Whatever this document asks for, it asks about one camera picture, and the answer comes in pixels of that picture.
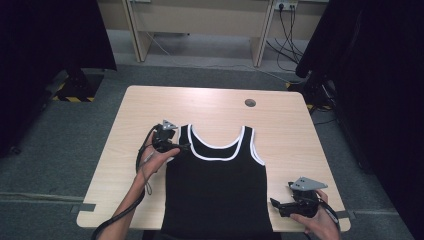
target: hand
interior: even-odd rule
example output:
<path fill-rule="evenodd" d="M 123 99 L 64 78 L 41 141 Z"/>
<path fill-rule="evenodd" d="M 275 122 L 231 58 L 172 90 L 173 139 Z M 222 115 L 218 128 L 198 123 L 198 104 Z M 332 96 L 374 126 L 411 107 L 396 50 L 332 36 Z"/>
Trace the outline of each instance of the hand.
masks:
<path fill-rule="evenodd" d="M 328 203 L 327 194 L 319 189 L 315 191 L 324 202 Z M 318 206 L 318 211 L 313 218 L 307 218 L 294 213 L 290 215 L 290 218 L 305 225 L 306 234 L 313 232 L 319 239 L 322 240 L 340 239 L 339 230 L 337 229 L 336 224 L 321 205 Z"/>
<path fill-rule="evenodd" d="M 141 156 L 140 162 L 140 166 L 142 165 L 143 170 L 140 171 L 139 169 L 139 171 L 137 172 L 137 177 L 143 177 L 143 174 L 145 174 L 146 179 L 149 179 L 150 176 L 153 175 L 153 173 L 156 173 L 159 170 L 159 168 L 166 162 L 166 160 L 168 160 L 170 157 L 177 155 L 180 152 L 179 148 L 174 148 L 169 150 L 168 152 L 160 153 L 156 151 L 151 145 L 152 139 L 153 132 L 149 135 L 149 138 L 147 139 L 147 147 L 143 152 L 143 155 Z M 153 155 L 150 157 L 150 159 L 146 163 L 144 163 L 143 161 L 152 153 Z"/>

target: wooden table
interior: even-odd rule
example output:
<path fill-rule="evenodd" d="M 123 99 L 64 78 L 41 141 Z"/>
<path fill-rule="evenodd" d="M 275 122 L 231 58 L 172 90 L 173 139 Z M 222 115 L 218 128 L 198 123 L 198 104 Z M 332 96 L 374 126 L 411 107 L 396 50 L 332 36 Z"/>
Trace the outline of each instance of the wooden table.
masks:
<path fill-rule="evenodd" d="M 256 106 L 245 105 L 253 99 Z M 255 145 L 266 162 L 268 199 L 293 202 L 289 181 L 300 176 L 328 184 L 324 191 L 335 211 L 344 206 L 302 96 L 293 92 L 131 86 L 122 101 L 96 172 L 84 199 L 94 211 L 80 211 L 77 223 L 95 228 L 110 218 L 135 176 L 135 159 L 151 127 L 166 119 L 183 126 L 192 123 L 199 136 L 212 145 L 231 143 L 243 125 L 255 129 Z M 163 166 L 150 179 L 153 195 L 138 206 L 131 228 L 160 229 L 165 211 Z M 303 231 L 289 218 L 281 218 L 269 202 L 276 232 Z M 350 228 L 341 219 L 342 231 Z"/>

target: black tank top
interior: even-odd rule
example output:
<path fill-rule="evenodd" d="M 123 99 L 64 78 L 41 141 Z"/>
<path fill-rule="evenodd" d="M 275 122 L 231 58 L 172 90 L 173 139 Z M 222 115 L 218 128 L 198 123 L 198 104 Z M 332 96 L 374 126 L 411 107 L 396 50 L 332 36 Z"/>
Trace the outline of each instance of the black tank top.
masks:
<path fill-rule="evenodd" d="M 246 239 L 272 233 L 264 162 L 253 145 L 254 130 L 242 127 L 225 147 L 202 141 L 192 128 L 179 130 L 191 143 L 167 163 L 161 232 L 178 238 Z"/>

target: black stand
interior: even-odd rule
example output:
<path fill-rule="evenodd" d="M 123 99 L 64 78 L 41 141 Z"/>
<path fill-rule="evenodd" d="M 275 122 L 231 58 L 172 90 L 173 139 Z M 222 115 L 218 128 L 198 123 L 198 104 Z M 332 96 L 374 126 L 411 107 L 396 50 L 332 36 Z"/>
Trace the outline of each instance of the black stand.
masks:
<path fill-rule="evenodd" d="M 68 77 L 57 91 L 55 100 L 92 102 L 103 80 L 103 74 L 84 74 L 81 69 L 67 70 Z"/>

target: person's left hand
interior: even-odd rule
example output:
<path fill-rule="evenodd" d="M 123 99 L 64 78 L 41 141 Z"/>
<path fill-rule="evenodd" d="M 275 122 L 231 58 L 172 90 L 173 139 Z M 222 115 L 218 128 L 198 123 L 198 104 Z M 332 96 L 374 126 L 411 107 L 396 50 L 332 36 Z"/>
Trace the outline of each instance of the person's left hand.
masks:
<path fill-rule="evenodd" d="M 153 175 L 153 173 L 157 172 L 159 168 L 166 162 L 166 160 L 177 155 L 180 152 L 179 148 L 174 148 L 169 150 L 168 152 L 160 153 L 156 151 L 151 145 L 152 139 L 153 139 L 153 132 L 149 135 L 149 138 L 147 139 L 147 142 L 146 142 L 147 147 L 143 155 L 141 156 L 140 168 L 142 167 L 143 170 L 140 171 L 140 169 L 138 169 L 138 172 L 137 172 L 137 175 L 145 174 L 146 179 L 149 179 L 150 176 Z M 150 154 L 152 154 L 152 152 L 153 152 L 153 155 L 150 157 L 150 159 L 146 163 L 144 163 L 144 160 Z"/>

